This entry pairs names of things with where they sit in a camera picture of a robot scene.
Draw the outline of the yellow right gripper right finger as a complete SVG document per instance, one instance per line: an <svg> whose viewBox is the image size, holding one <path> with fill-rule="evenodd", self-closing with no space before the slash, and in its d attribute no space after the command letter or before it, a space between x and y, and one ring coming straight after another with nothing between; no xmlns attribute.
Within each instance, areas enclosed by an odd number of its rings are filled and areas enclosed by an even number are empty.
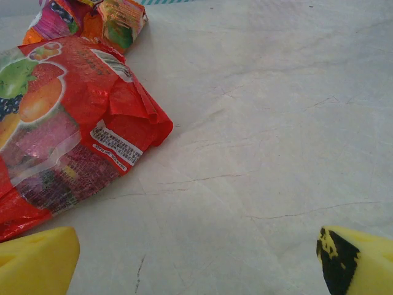
<svg viewBox="0 0 393 295"><path fill-rule="evenodd" d="M330 294L392 294L392 240L323 226L316 244Z"/></svg>

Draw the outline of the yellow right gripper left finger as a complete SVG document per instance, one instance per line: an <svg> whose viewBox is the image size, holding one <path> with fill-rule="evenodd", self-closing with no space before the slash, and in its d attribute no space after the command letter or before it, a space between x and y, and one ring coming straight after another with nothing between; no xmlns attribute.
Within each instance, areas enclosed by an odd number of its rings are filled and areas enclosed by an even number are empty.
<svg viewBox="0 0 393 295"><path fill-rule="evenodd" d="M1 294L66 294L80 254L72 227L1 243Z"/></svg>

